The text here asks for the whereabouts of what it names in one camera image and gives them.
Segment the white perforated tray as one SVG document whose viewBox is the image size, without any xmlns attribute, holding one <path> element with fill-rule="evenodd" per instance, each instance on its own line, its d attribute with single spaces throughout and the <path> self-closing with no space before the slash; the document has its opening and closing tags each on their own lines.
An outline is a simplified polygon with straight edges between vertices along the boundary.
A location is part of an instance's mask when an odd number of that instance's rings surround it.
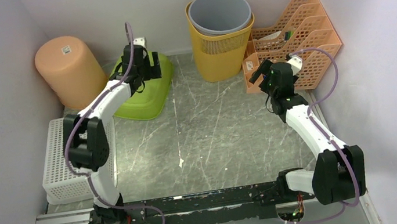
<svg viewBox="0 0 397 224">
<path fill-rule="evenodd" d="M 107 168 L 106 175 L 116 189 L 118 178 L 114 119 L 111 118 L 104 128 L 110 146 L 109 158 L 104 166 Z M 93 198 L 86 177 L 72 174 L 66 165 L 63 153 L 63 118 L 50 121 L 47 137 L 42 187 L 46 191 L 48 203 L 69 204 Z"/>
</svg>

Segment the large orange plastic bucket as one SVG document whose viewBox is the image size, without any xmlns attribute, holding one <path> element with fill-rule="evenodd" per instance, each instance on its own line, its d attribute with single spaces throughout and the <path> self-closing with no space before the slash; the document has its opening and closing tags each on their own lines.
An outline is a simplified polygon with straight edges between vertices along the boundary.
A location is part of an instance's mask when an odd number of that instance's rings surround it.
<svg viewBox="0 0 397 224">
<path fill-rule="evenodd" d="M 107 77 L 84 41 L 61 36 L 43 44 L 35 67 L 64 106 L 82 110 L 101 93 Z"/>
</svg>

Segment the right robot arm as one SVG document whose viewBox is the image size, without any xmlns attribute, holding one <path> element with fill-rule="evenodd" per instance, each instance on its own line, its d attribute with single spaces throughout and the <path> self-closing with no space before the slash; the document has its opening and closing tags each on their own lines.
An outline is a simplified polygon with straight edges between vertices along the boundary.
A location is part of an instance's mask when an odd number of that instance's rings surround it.
<svg viewBox="0 0 397 224">
<path fill-rule="evenodd" d="M 313 171 L 286 171 L 277 186 L 278 196 L 292 201 L 304 192 L 313 194 L 323 205 L 356 206 L 366 191 L 364 153 L 327 129 L 313 113 L 314 105 L 296 93 L 294 85 L 303 66 L 298 55 L 294 52 L 284 62 L 264 60 L 249 79 L 253 84 L 262 78 L 259 89 L 267 94 L 268 111 L 295 130 L 316 159 Z"/>
</svg>

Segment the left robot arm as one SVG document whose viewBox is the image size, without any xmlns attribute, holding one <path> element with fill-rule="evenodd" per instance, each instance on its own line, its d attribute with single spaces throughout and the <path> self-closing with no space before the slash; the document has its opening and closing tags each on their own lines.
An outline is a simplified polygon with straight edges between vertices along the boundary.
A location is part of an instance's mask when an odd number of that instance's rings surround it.
<svg viewBox="0 0 397 224">
<path fill-rule="evenodd" d="M 94 197 L 89 224 L 123 224 L 127 219 L 122 194 L 109 179 L 105 128 L 121 105 L 161 74 L 159 54 L 130 43 L 99 95 L 79 113 L 63 118 L 65 164 L 72 174 L 85 177 Z"/>
</svg>

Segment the green plastic basin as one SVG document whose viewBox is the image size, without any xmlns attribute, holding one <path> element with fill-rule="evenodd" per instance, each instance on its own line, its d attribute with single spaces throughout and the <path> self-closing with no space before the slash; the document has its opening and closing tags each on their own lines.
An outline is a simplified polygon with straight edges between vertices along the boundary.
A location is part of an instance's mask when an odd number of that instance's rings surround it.
<svg viewBox="0 0 397 224">
<path fill-rule="evenodd" d="M 143 92 L 136 92 L 116 111 L 114 116 L 129 120 L 152 120 L 162 112 L 168 97 L 174 66 L 166 55 L 159 53 L 161 78 L 145 81 Z"/>
</svg>

